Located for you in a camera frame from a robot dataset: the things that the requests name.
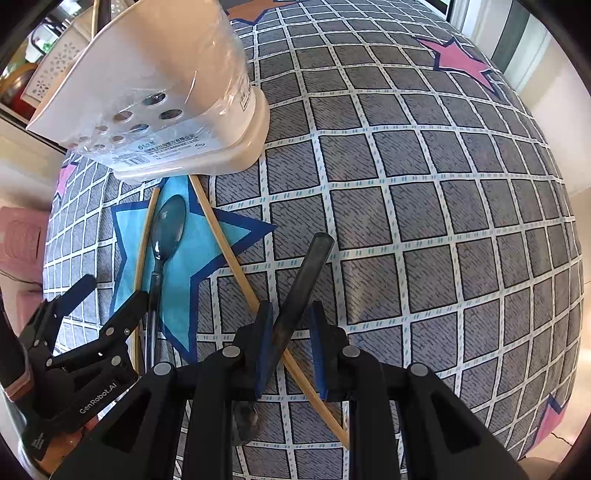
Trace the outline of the dark translucent spoon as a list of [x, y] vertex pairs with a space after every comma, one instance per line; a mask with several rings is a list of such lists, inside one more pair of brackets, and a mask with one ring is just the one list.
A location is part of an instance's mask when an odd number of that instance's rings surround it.
[[144, 335], [145, 371], [155, 364], [160, 300], [164, 266], [176, 253], [186, 219], [186, 203], [181, 195], [170, 197], [158, 210], [151, 228], [154, 267], [150, 277], [149, 302]]

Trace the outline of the black chopstick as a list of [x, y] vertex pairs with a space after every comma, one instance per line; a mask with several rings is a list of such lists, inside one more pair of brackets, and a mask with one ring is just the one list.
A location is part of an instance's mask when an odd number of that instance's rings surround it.
[[308, 246], [304, 260], [294, 278], [279, 313], [273, 313], [270, 302], [264, 301], [256, 312], [256, 321], [243, 326], [236, 333], [236, 347], [242, 354], [232, 388], [235, 391], [232, 412], [232, 443], [242, 446], [259, 433], [259, 401], [273, 378], [276, 367], [284, 363], [288, 368], [300, 371], [297, 362], [290, 357], [287, 346], [297, 330], [301, 318], [310, 303], [312, 290], [325, 267], [334, 239], [327, 233], [317, 233]]

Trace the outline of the beige plastic storage trolley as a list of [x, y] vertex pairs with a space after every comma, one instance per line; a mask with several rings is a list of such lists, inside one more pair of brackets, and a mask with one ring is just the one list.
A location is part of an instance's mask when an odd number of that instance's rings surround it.
[[53, 83], [87, 47], [90, 38], [90, 31], [86, 27], [68, 27], [35, 70], [21, 99], [34, 108], [38, 107]]

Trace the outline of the long bamboo chopstick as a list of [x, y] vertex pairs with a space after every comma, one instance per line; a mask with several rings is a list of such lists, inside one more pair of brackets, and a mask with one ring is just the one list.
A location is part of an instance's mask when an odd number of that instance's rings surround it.
[[[235, 280], [242, 290], [243, 295], [245, 295], [246, 302], [253, 312], [259, 311], [259, 298], [256, 297], [256, 293], [254, 293], [249, 280], [242, 271], [242, 266], [238, 263], [238, 257], [235, 256], [235, 253], [233, 253], [229, 246], [228, 240], [226, 240], [221, 225], [219, 225], [211, 207], [211, 203], [209, 203], [204, 193], [204, 188], [202, 188], [195, 175], [189, 177], [189, 182], [193, 192], [197, 195], [198, 203], [200, 204], [201, 210], [204, 211], [205, 219], [209, 227], [211, 227], [211, 232], [218, 247], [221, 249], [222, 256], [228, 263], [230, 271], [235, 276]], [[315, 392], [315, 388], [311, 386], [311, 381], [308, 380], [303, 369], [298, 365], [297, 360], [294, 359], [294, 355], [287, 349], [291, 336], [293, 336], [294, 330], [296, 330], [297, 324], [301, 320], [301, 316], [303, 316], [305, 309], [308, 307], [311, 290], [314, 289], [315, 283], [318, 281], [318, 276], [328, 260], [333, 245], [334, 239], [327, 233], [320, 232], [312, 238], [307, 254], [304, 256], [304, 261], [297, 271], [297, 277], [295, 277], [294, 283], [291, 285], [290, 292], [287, 294], [283, 305], [280, 306], [280, 313], [277, 316], [273, 316], [270, 366], [266, 377], [267, 381], [269, 381], [271, 373], [276, 369], [276, 365], [283, 363], [284, 367], [287, 368], [287, 372], [290, 373], [297, 386], [300, 387], [301, 392], [304, 393], [305, 398], [308, 399], [312, 408], [318, 413], [318, 416], [329, 427], [332, 434], [338, 438], [342, 446], [348, 448], [349, 434], [342, 428], [339, 421], [335, 419], [329, 408], [325, 406], [325, 402], [321, 400], [318, 393]]]

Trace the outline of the pink plastic stool stack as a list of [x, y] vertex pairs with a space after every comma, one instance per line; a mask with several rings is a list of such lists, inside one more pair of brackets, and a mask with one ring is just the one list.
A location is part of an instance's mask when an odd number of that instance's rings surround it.
[[49, 213], [26, 208], [0, 210], [1, 269], [25, 282], [42, 282]]

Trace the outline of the grey checkered tablecloth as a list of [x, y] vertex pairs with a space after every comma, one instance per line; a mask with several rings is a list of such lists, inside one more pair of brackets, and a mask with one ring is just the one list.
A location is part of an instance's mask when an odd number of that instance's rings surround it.
[[[283, 304], [312, 236], [334, 250], [311, 300], [379, 361], [426, 364], [521, 459], [568, 405], [583, 262], [568, 195], [540, 127], [476, 46], [418, 1], [305, 1], [232, 21], [270, 102], [266, 151], [201, 177], [259, 300]], [[61, 353], [98, 337], [130, 289], [155, 182], [130, 186], [69, 155], [43, 272], [49, 300], [84, 274], [96, 293], [66, 317]], [[202, 361], [253, 321], [204, 215], [187, 218], [180, 320], [158, 356]], [[235, 479], [346, 479], [349, 452], [283, 365], [232, 450]]]

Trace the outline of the white plastic utensil holder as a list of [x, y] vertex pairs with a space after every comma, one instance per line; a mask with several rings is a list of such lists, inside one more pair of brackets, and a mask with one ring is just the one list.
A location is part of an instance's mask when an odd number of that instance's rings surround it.
[[27, 128], [138, 184], [249, 168], [270, 107], [219, 3], [140, 1], [76, 56]]

